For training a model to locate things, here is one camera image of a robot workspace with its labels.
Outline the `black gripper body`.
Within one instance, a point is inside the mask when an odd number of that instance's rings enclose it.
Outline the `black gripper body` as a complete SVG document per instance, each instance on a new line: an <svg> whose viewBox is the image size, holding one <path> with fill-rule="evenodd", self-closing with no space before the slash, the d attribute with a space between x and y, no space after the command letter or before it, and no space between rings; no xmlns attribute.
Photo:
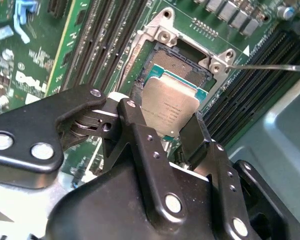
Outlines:
<svg viewBox="0 0 300 240"><path fill-rule="evenodd" d="M66 194L49 240L212 240L212 180L167 161L121 163Z"/></svg>

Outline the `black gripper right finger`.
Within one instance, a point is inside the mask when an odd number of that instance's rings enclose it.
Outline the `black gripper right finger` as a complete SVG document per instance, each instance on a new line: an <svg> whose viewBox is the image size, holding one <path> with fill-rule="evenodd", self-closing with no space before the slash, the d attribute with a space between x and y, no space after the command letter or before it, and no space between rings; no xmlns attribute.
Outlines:
<svg viewBox="0 0 300 240"><path fill-rule="evenodd" d="M253 166L229 160L200 112L181 129L180 140L190 169L209 180L212 229L219 240L293 239L294 216Z"/></svg>

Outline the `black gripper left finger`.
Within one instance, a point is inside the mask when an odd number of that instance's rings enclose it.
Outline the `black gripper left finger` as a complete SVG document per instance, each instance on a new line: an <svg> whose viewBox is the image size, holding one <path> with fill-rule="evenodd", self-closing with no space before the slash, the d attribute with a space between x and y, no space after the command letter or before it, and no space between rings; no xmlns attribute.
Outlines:
<svg viewBox="0 0 300 240"><path fill-rule="evenodd" d="M119 190L118 174L131 171L146 216L156 228L178 228L187 207L160 139L146 125L141 108L128 98L110 102L79 85L0 114L0 183L29 189L50 186L64 161L64 150L88 136L105 140L103 174L79 187L82 205L93 186Z"/></svg>

